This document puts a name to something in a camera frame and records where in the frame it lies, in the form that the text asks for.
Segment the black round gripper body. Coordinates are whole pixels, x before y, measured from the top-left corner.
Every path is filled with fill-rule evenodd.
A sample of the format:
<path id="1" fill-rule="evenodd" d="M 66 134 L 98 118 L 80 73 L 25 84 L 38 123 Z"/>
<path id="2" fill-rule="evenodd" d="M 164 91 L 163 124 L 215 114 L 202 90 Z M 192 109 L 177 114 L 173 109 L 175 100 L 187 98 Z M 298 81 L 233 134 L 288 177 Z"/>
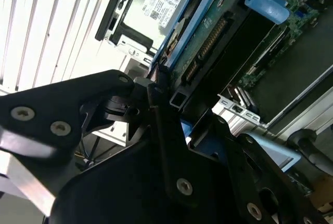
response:
<path id="1" fill-rule="evenodd" d="M 60 192 L 50 223 L 232 223 L 234 197 L 227 169 L 192 151 L 176 165 L 196 203 L 167 195 L 160 152 L 144 140 L 72 179 Z"/>

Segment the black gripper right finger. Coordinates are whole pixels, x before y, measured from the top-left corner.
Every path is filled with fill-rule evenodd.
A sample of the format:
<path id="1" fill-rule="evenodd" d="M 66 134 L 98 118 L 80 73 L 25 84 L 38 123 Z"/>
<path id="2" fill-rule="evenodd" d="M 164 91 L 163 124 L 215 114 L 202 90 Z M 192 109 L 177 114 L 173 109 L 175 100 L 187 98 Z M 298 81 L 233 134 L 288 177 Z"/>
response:
<path id="1" fill-rule="evenodd" d="M 228 168 L 237 209 L 246 223 L 326 223 L 325 218 L 249 134 L 231 134 L 228 123 L 208 110 L 217 153 Z"/>

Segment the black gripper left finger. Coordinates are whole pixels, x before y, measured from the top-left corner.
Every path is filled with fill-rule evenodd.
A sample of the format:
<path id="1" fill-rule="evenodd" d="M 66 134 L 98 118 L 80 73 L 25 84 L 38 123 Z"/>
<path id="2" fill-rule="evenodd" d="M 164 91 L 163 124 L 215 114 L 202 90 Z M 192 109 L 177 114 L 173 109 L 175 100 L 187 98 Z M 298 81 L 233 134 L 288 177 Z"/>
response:
<path id="1" fill-rule="evenodd" d="M 144 140 L 158 147 L 167 195 L 196 202 L 190 182 L 175 173 L 189 149 L 169 105 L 169 80 L 163 67 L 142 83 L 109 70 L 2 96 L 1 148 L 59 166 L 85 135 L 122 121 L 129 125 L 128 148 Z"/>

